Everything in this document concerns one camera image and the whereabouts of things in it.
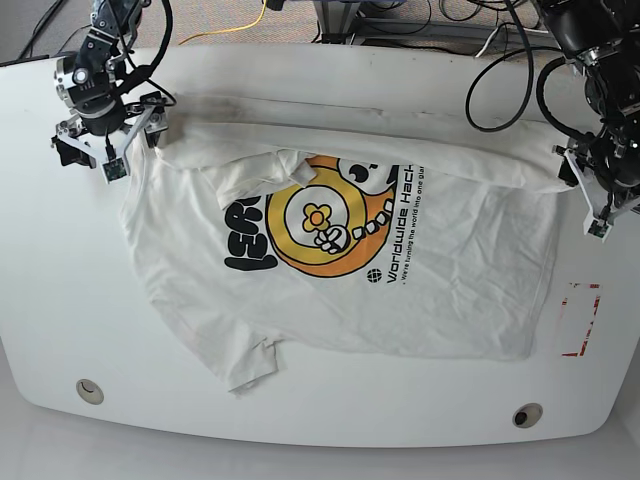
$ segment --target metal frame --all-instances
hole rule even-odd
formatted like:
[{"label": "metal frame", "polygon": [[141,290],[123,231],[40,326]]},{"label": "metal frame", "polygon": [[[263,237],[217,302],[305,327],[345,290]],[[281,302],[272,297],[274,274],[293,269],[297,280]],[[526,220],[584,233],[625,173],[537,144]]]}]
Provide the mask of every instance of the metal frame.
[{"label": "metal frame", "polygon": [[359,1],[354,2],[328,2],[314,1],[322,43],[343,43],[349,32],[351,24],[360,10]]}]

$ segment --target table surface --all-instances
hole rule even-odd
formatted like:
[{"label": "table surface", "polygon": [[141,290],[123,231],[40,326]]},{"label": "table surface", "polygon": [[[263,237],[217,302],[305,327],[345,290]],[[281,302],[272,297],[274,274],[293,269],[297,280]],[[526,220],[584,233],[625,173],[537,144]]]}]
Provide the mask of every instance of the table surface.
[{"label": "table surface", "polygon": [[[141,51],[141,58],[154,52]],[[326,45],[171,49],[157,80],[210,92],[395,111],[461,114],[485,65],[440,53]],[[164,326],[129,265],[118,213],[127,181],[61,168],[49,147],[67,112],[53,61],[0,69],[0,336],[18,389],[63,412],[194,435],[300,445],[417,447],[518,442],[590,433],[608,417],[640,337],[640,219],[622,217],[606,244],[582,235],[578,191],[563,195],[558,261],[523,362],[415,360],[279,346],[281,371],[236,398]],[[505,65],[473,108],[507,118],[526,72]],[[582,81],[548,85],[558,116],[593,125]],[[526,117],[540,118],[534,105]],[[560,356],[560,307],[569,282],[599,283],[602,300],[583,357]],[[76,394],[79,379],[105,392]],[[533,428],[512,424],[536,402]]]}]

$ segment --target wrinkled fabric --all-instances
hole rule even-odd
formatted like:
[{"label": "wrinkled fabric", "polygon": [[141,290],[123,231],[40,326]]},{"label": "wrinkled fabric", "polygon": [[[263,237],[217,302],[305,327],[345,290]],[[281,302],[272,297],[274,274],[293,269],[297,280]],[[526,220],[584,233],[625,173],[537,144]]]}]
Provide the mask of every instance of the wrinkled fabric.
[{"label": "wrinkled fabric", "polygon": [[[557,195],[543,192],[560,189],[546,146],[535,147],[538,125],[475,156],[472,138],[465,147],[413,139],[413,148],[331,130],[343,138],[336,146],[307,127],[286,127],[304,135],[262,151],[274,138],[264,125],[202,114],[204,128],[185,120],[183,136],[170,129],[155,151],[136,141],[122,223],[151,304],[228,390],[276,372],[281,340],[420,358],[529,355],[557,242]],[[222,131],[238,134],[238,150]],[[266,143],[241,141],[251,132]],[[325,153],[305,160],[306,186],[220,209],[207,168],[284,147]],[[353,158],[326,155],[342,149]],[[496,167],[507,160],[519,167]]]}]

